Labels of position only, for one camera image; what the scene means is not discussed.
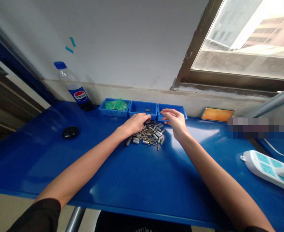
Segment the building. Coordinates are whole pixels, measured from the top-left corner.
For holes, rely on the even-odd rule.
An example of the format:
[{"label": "building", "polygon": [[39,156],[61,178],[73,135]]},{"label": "building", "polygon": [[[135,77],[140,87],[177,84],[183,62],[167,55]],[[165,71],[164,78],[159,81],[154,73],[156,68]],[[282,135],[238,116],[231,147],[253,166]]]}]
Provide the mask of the building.
[{"label": "building", "polygon": [[207,46],[220,50],[240,49],[263,19],[267,1],[226,0],[210,33]]},{"label": "building", "polygon": [[262,20],[243,47],[258,44],[284,47],[284,16]]}]

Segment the smartphone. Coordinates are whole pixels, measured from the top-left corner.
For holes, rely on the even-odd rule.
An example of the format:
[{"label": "smartphone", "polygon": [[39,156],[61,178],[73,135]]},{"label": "smartphone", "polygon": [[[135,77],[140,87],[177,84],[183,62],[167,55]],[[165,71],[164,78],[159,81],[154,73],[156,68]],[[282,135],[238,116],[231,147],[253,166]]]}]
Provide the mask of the smartphone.
[{"label": "smartphone", "polygon": [[210,121],[227,122],[228,118],[231,118],[234,112],[235,111],[233,110],[206,107],[201,115],[201,119],[210,120]]}]

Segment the blue bottle cap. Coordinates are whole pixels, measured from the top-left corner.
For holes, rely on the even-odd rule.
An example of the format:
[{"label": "blue bottle cap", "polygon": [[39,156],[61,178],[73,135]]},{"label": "blue bottle cap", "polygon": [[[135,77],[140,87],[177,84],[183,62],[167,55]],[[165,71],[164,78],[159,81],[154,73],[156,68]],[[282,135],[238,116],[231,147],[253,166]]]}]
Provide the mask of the blue bottle cap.
[{"label": "blue bottle cap", "polygon": [[54,65],[57,69],[64,69],[64,68],[67,68],[67,66],[65,65],[64,62],[62,61],[57,61],[57,62],[54,62]]}]

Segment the black sleeve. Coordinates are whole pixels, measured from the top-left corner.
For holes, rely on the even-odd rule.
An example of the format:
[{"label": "black sleeve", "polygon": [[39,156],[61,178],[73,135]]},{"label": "black sleeve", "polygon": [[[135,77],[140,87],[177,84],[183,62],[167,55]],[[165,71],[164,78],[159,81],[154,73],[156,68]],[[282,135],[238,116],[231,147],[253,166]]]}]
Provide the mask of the black sleeve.
[{"label": "black sleeve", "polygon": [[56,199],[43,199],[30,206],[7,232],[56,232],[60,214]]},{"label": "black sleeve", "polygon": [[247,227],[244,232],[268,232],[259,227]]}]

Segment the plastic bottle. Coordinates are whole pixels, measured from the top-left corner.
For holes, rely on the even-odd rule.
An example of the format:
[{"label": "plastic bottle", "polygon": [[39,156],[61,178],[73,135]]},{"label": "plastic bottle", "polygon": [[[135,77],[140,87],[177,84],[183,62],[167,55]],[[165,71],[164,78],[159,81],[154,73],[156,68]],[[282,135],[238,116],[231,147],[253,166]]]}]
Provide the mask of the plastic bottle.
[{"label": "plastic bottle", "polygon": [[68,89],[80,108],[84,111],[93,110],[95,106],[87,96],[80,79],[67,68],[64,62],[57,61],[54,62],[54,65],[59,70],[59,80]]}]

